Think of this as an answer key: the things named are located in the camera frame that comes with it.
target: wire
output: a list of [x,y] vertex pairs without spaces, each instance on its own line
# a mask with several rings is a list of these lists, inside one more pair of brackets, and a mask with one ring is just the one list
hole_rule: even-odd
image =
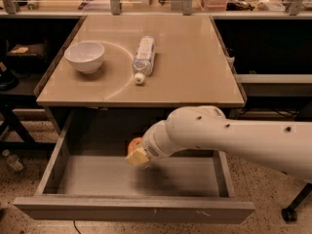
[[75,220],[73,220],[73,223],[74,223],[74,227],[75,227],[76,231],[77,231],[79,234],[81,234],[80,230],[79,230],[79,229],[77,228],[77,226],[76,226],[76,221],[75,221]]

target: open drawer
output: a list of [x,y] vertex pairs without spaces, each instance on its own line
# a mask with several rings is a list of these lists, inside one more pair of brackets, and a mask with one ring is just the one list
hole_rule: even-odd
[[168,109],[73,109],[33,197],[14,205],[35,219],[240,223],[226,156],[186,150],[132,167],[128,143]]

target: caster wheel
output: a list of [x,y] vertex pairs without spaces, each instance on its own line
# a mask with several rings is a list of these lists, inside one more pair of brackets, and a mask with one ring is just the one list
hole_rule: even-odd
[[293,209],[282,209],[282,217],[286,222],[296,221],[296,212]]

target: bottle cap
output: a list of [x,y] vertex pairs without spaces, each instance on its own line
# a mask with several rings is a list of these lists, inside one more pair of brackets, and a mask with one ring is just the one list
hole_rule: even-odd
[[2,155],[4,157],[8,157],[10,155],[10,151],[8,149],[3,150]]
[[135,83],[136,84],[142,84],[144,82],[145,75],[142,73],[136,73],[135,74]]

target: white robotic arm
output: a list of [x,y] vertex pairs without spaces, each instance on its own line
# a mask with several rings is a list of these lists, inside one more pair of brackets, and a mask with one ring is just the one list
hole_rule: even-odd
[[312,182],[312,123],[229,120],[214,106],[175,110],[145,133],[126,160],[139,164],[184,149],[225,151]]

